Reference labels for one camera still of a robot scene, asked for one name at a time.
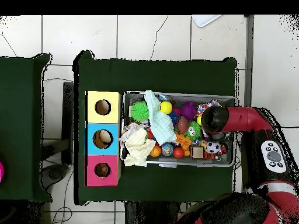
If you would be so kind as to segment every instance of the circular hole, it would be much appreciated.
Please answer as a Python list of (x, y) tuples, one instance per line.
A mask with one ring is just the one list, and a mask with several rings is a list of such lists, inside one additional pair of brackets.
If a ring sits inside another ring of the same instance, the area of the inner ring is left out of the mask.
[(95, 104), (95, 110), (100, 115), (107, 115), (111, 112), (111, 104), (107, 100), (99, 100)]
[(93, 144), (99, 149), (107, 149), (113, 142), (112, 134), (105, 130), (101, 129), (96, 131), (93, 135)]
[(95, 166), (95, 174), (100, 178), (106, 178), (110, 174), (110, 167), (107, 163), (99, 163)]

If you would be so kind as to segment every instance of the gray plastic bin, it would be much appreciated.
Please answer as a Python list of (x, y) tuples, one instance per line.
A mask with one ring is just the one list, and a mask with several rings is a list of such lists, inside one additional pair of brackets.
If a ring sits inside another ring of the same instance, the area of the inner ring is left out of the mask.
[[(121, 123), (121, 129), (123, 130), (124, 126), (129, 125), (129, 123), (133, 120), (128, 116), (128, 107), (134, 104), (135, 102), (144, 99), (145, 92), (126, 92), (123, 95), (123, 109), (122, 116), (123, 120)], [(203, 104), (211, 102), (213, 99), (218, 101), (222, 106), (236, 106), (237, 99), (233, 96), (216, 96), (216, 95), (201, 95), (201, 94), (177, 94), (177, 93), (159, 93), (155, 92), (155, 95), (162, 94), (165, 96), (171, 97), (171, 99), (175, 100), (174, 108), (181, 109), (183, 104), (186, 101), (194, 102), (195, 105)], [(228, 138), (226, 138), (223, 142), (228, 145), (228, 152), (226, 155), (221, 155), (221, 160), (203, 160), (203, 159), (193, 159), (190, 156), (183, 157), (181, 159), (176, 159), (173, 156), (163, 156), (160, 155), (158, 157), (147, 157), (146, 164), (159, 164), (164, 167), (176, 167), (176, 165), (189, 165), (189, 166), (197, 166), (197, 167), (230, 167), (235, 160), (235, 140), (236, 136), (234, 133), (230, 133)], [(125, 148), (120, 148), (120, 158), (124, 160), (128, 154), (128, 151)]]

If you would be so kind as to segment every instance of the dark green table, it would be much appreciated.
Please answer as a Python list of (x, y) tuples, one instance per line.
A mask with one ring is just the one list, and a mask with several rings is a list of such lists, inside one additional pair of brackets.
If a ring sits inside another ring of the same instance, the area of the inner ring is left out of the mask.
[(92, 201), (200, 201), (232, 191), (232, 167), (178, 166), (123, 167), (116, 187), (84, 186), (85, 91), (127, 90), (235, 95), (234, 58), (224, 61), (95, 60), (89, 51), (74, 61), (75, 75), (75, 202)]
[(0, 200), (51, 201), (40, 185), (41, 76), (50, 54), (0, 58)]

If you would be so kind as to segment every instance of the green spiky ball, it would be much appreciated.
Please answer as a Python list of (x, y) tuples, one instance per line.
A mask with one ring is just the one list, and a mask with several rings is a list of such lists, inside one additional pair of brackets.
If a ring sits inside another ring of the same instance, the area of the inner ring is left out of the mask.
[(184, 135), (191, 139), (191, 141), (198, 140), (200, 137), (200, 126), (197, 122), (192, 121), (188, 123), (188, 130)]
[(137, 122), (142, 122), (148, 119), (148, 108), (145, 101), (139, 101), (132, 105), (131, 109), (132, 118)]

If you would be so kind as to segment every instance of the blue box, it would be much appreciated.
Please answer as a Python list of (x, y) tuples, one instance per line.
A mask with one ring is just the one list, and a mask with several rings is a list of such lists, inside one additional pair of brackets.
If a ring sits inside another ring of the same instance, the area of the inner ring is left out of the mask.
[[(96, 131), (99, 130), (106, 130), (112, 134), (113, 140), (111, 145), (108, 148), (99, 149), (93, 143), (93, 135), (95, 134)], [(87, 140), (88, 155), (118, 155), (119, 154), (119, 125), (118, 124), (88, 123), (87, 136), (88, 136), (88, 140)]]

